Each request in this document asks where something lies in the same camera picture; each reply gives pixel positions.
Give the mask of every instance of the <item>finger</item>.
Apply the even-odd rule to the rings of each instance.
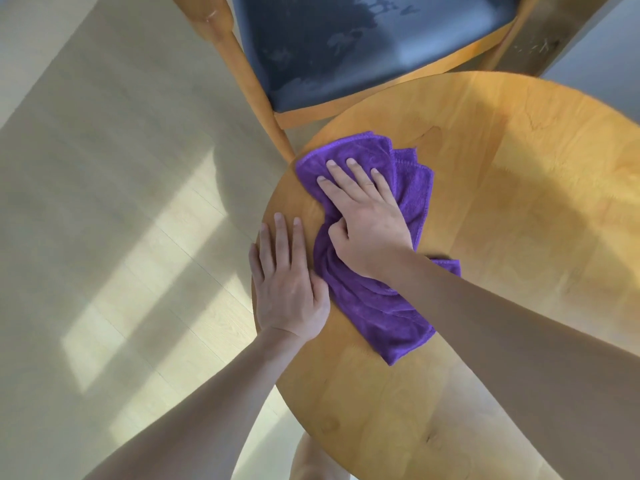
[[[378,189],[376,188],[376,186],[373,184],[373,182],[367,175],[367,172],[364,171],[364,169],[358,164],[358,162],[353,158],[348,158],[347,165],[349,169],[351,169],[353,176],[356,177],[356,182],[358,183],[360,188],[363,190],[363,192],[366,193],[373,200],[382,202],[383,199],[380,196],[380,192],[378,192]]]
[[[275,271],[273,255],[271,254],[271,233],[264,222],[260,226],[260,265],[264,279],[270,278]]]
[[[307,249],[305,247],[305,231],[300,217],[293,219],[293,239],[291,243],[291,268],[307,268]]]
[[[262,284],[264,274],[262,273],[262,266],[260,265],[260,256],[258,256],[258,246],[253,242],[251,243],[251,247],[249,247],[249,267],[251,268],[251,275],[256,286]]]
[[[276,221],[276,266],[278,269],[290,269],[287,222],[279,212],[276,212],[274,219]]]
[[[393,193],[391,193],[391,188],[389,188],[389,184],[387,183],[385,177],[376,168],[371,169],[371,177],[376,183],[376,187],[378,188],[378,192],[380,193],[382,199],[385,202],[397,207],[398,202],[396,202],[396,198],[394,197]]]
[[[309,270],[309,281],[316,305],[329,302],[329,285],[313,269]]]
[[[349,206],[354,202],[353,199],[344,190],[322,175],[317,178],[317,182],[322,192],[329,197],[329,200],[340,210],[340,213],[345,215]]]
[[[347,221],[344,220],[344,217],[341,218],[335,224],[332,224],[329,227],[329,239],[333,244],[336,252],[340,252],[339,250],[345,245],[345,243],[349,240],[349,235],[347,233]]]
[[[338,166],[333,160],[329,160],[326,163],[327,170],[331,173],[331,176],[335,180],[335,183],[344,190],[345,193],[352,199],[363,202],[368,200],[367,194],[360,188],[360,186],[353,181],[353,179],[346,174],[346,172]]]

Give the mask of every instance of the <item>purple microfiber cloth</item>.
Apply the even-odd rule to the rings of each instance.
[[[329,284],[334,302],[382,358],[393,365],[400,357],[423,345],[435,329],[397,291],[350,270],[337,256],[329,239],[329,227],[342,215],[317,184],[322,175],[335,183],[326,168],[334,160],[353,177],[346,165],[354,158],[367,172],[376,168],[387,179],[404,216],[413,249],[420,242],[427,217],[433,171],[420,165],[415,149],[394,150],[391,140],[373,132],[356,134],[318,148],[296,164],[296,173],[306,190],[324,207],[324,224],[316,236],[316,273]],[[460,276],[460,262],[437,259],[434,263]]]

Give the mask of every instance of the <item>forearm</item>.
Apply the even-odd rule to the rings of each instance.
[[[380,278],[474,371],[567,480],[640,471],[640,358],[459,279],[411,252]]]
[[[230,478],[263,403],[301,345],[290,332],[261,332],[228,366],[119,448],[87,480]]]

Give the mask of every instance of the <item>wooden chair frame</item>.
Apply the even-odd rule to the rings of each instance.
[[[267,131],[273,144],[287,161],[295,158],[295,152],[284,133],[285,129],[302,126],[311,121],[322,120],[340,114],[348,107],[382,90],[427,75],[440,74],[463,64],[476,55],[486,53],[480,69],[492,70],[515,39],[538,0],[520,0],[516,18],[511,23],[489,35],[463,47],[453,54],[420,69],[404,74],[379,86],[365,89],[315,106],[274,112],[260,81],[255,76],[233,33],[234,17],[227,0],[173,0],[186,15],[194,30],[203,39],[213,43],[222,56],[231,74],[236,78],[244,97],[250,104],[260,124]]]

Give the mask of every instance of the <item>dark gray chair seat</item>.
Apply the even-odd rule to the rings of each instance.
[[[519,0],[233,0],[274,111],[331,101],[439,60],[512,21]]]

